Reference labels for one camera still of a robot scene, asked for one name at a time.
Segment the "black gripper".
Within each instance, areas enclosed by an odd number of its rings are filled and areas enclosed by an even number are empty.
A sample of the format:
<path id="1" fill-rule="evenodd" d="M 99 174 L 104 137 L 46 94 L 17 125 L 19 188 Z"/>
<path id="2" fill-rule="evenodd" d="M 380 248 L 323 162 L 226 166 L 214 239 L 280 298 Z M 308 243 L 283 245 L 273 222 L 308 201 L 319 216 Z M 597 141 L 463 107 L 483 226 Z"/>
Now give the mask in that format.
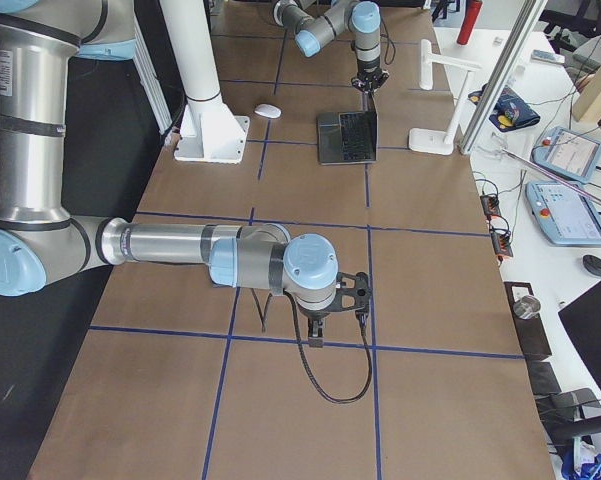
<path id="1" fill-rule="evenodd" d="M 308 319 L 307 327 L 307 342 L 310 347 L 323 347 L 323 322 L 319 320 L 325 319 L 331 314 L 328 309 L 309 310 L 303 306 L 300 307 L 301 313 Z"/>
<path id="2" fill-rule="evenodd" d="M 376 92 L 389 79 L 389 72 L 381 68 L 371 72 L 358 71 L 351 79 L 351 85 L 360 92 Z"/>

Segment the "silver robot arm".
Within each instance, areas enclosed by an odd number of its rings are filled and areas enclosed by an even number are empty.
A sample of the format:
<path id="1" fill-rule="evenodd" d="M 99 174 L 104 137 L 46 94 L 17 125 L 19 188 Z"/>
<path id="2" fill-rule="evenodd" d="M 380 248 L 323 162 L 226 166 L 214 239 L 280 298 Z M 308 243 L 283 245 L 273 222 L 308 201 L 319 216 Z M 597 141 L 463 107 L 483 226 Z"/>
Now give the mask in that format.
<path id="1" fill-rule="evenodd" d="M 130 63 L 69 66 L 64 200 L 74 213 L 141 222 L 198 223 L 249 217 L 309 222 L 346 216 L 337 173 L 320 167 L 306 129 L 259 123 L 242 166 L 179 162 L 159 149 L 149 104 Z M 0 355 L 75 349 L 89 323 L 114 331 L 216 334 L 234 293 L 200 267 L 99 267 L 19 298 L 0 296 Z"/>
<path id="2" fill-rule="evenodd" d="M 275 22 L 294 33 L 295 43 L 307 58 L 317 55 L 345 31 L 354 35 L 353 51 L 357 72 L 351 83 L 354 88 L 372 97 L 389 78 L 381 67 L 381 14 L 372 1 L 333 1 L 318 17 L 306 9 L 314 1 L 276 1 Z"/>

